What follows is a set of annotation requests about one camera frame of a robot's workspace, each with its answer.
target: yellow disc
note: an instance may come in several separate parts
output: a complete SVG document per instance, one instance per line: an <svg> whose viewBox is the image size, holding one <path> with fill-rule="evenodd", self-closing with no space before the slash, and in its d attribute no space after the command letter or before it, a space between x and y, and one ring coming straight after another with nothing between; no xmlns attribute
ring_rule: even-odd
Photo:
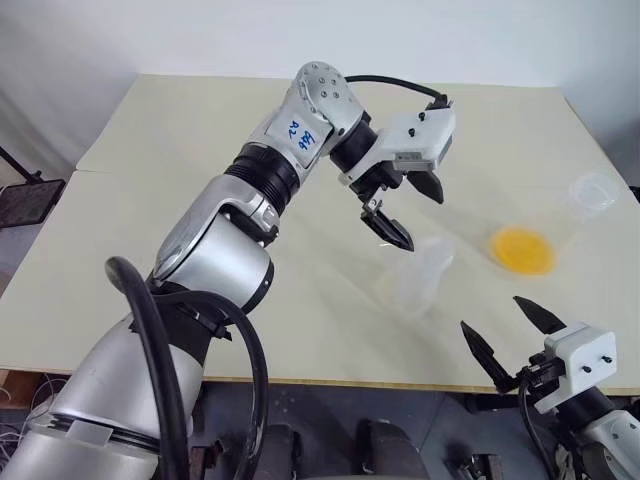
<svg viewBox="0 0 640 480"><path fill-rule="evenodd" d="M496 259L507 269L531 275L549 273L555 266L555 253L539 233L522 227L506 227L491 238Z"/></svg>

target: transparent cup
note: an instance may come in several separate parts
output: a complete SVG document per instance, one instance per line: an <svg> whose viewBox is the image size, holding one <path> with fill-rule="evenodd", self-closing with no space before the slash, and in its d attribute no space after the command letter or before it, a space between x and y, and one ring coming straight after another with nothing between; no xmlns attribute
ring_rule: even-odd
<svg viewBox="0 0 640 480"><path fill-rule="evenodd" d="M453 262L453 242L443 237L428 237L416 242L413 252L389 251L385 271L374 282L376 298L400 317L424 316L438 294L440 280Z"/></svg>

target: wire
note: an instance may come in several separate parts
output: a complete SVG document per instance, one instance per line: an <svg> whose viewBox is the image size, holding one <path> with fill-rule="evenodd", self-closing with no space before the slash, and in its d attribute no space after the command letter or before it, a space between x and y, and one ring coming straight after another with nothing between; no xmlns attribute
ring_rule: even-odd
<svg viewBox="0 0 640 480"><path fill-rule="evenodd" d="M49 407L51 406L51 404L53 403L57 395L56 390L53 387L54 382L63 382L63 384L67 383L66 378L51 378L46 373L43 375L45 378L45 383L41 384L33 393L33 397L31 397L31 405L29 406L29 414L27 415L27 418L24 419L24 422L15 424L15 425L21 425L20 438L18 439L18 446L20 446L20 443L22 442L22 439L25 436L25 430L29 426L29 422L36 420L42 417L43 415L46 415L47 412L49 411ZM44 411L40 411L38 415L33 416L34 411L36 411L34 410L34 408L35 408L36 400L38 399L38 394L42 391L44 387L49 387L49 390L51 391L51 395L49 395L49 397L47 397L40 405L44 405L46 402L49 402L49 404L45 407Z"/></svg>
<svg viewBox="0 0 640 480"><path fill-rule="evenodd" d="M20 429L16 425L22 425L22 423L0 423L0 428L9 428L15 433L20 433Z"/></svg>
<svg viewBox="0 0 640 480"><path fill-rule="evenodd" d="M544 464L544 469L547 472L550 480L555 480L556 472L553 467L553 463L549 458L549 454L544 448L542 444L542 440L538 436L538 433L535 431L533 426L533 422L531 422L531 417L529 416L529 407L527 406L527 390L529 389L529 380L523 378L520 382L520 388L518 389L518 407L520 408L520 415L522 416L522 422L529 432L529 436L531 437L531 441L536 447L538 451L538 455L540 455L540 459Z"/></svg>
<svg viewBox="0 0 640 480"><path fill-rule="evenodd" d="M253 401L251 406L251 423L245 439L244 450L234 475L234 480L251 480L255 474L260 458L262 439L269 410L269 375L267 372L267 361L264 357L264 351L258 334L245 313L235 303L221 295L212 292L187 290L166 295L156 295L154 298L159 304L187 303L196 308L202 306L213 308L216 313L222 312L225 314L228 320L238 328L238 332L240 332L242 340L247 347L249 360L251 362Z"/></svg>
<svg viewBox="0 0 640 480"><path fill-rule="evenodd" d="M105 264L107 277L131 307L149 368L160 427L160 462L164 478L189 479L187 427L182 394L158 308L135 267L122 257Z"/></svg>
<svg viewBox="0 0 640 480"><path fill-rule="evenodd" d="M9 455L7 453L7 451L4 449L3 445L0 445L0 451L2 452L2 454L5 456L5 458L7 459L8 462L11 461L11 455Z"/></svg>
<svg viewBox="0 0 640 480"><path fill-rule="evenodd" d="M7 402L11 401L11 393L4 387L0 387L0 392L4 393L7 396Z"/></svg>
<svg viewBox="0 0 640 480"><path fill-rule="evenodd" d="M383 75L352 75L350 77L344 77L347 83L355 83L355 82L374 82L374 83L388 83L389 85L396 85L398 87L408 88L409 90L413 90L414 92L424 93L425 95L429 95L444 104L447 103L447 96L443 93L434 90L433 88L425 87L424 85L420 85L413 82L408 82L406 80L402 80L400 78L394 77L385 77Z"/></svg>
<svg viewBox="0 0 640 480"><path fill-rule="evenodd" d="M18 438L20 438L20 434L19 433L15 433L15 432L0 433L0 439L3 439L5 437L18 437ZM18 440L0 440L0 442L17 443Z"/></svg>

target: robotic arm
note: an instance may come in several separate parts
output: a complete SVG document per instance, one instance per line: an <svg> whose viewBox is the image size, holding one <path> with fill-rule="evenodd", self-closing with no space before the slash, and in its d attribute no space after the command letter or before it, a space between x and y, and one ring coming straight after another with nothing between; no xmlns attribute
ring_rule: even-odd
<svg viewBox="0 0 640 480"><path fill-rule="evenodd" d="M409 233L381 211L384 192L407 176L442 202L435 171L451 143L453 112L440 96L377 134L333 67L304 65L282 105L251 134L224 174L197 197L162 244L148 279L154 293L212 292L245 313L265 296L274 267L265 248L280 216L319 159L329 156L381 238L413 249ZM158 305L185 418L194 407L214 331L207 312ZM142 480L154 475L160 431L136 323L127 315L91 350L49 410L25 436L3 480Z"/></svg>
<svg viewBox="0 0 640 480"><path fill-rule="evenodd" d="M493 349L469 325L462 332L471 353L489 374L499 393L520 389L520 409L526 414L525 392L540 413L554 412L566 436L567 449L577 454L580 468L593 480L640 478L640 422L629 412L616 410L596 385L616 372L616 345L612 332L577 323L565 325L531 300L514 297L525 316L548 335L544 351L529 359L515 377L493 357ZM524 415L528 423L528 414ZM548 474L554 468L532 433Z"/></svg>

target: table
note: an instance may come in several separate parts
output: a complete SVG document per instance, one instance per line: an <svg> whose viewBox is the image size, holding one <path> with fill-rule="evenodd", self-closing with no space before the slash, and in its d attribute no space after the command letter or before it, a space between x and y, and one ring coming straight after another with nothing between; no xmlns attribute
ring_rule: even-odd
<svg viewBox="0 0 640 480"><path fill-rule="evenodd" d="M287 80L143 75L78 164L59 205L0 299L0 367L72 371L126 312L104 275L122 255L149 271L164 235L249 132L279 105ZM567 322L617 335L610 394L640 393L640 209L556 89L437 85L454 100L458 129L440 177L445 204L403 184L385 211L414 240L447 236L456 257L421 321L388 313L375 280L399 255L359 220L360 205L321 162L292 200L269 247L270 293L251 314L277 382L492 391L460 332L466 320L514 372L543 336L513 295ZM427 102L386 85L357 85L374 127ZM580 175L604 172L621 194L573 239L554 272L525 277L486 253L492 229L542 214ZM239 341L215 342L207 379L250 370Z"/></svg>

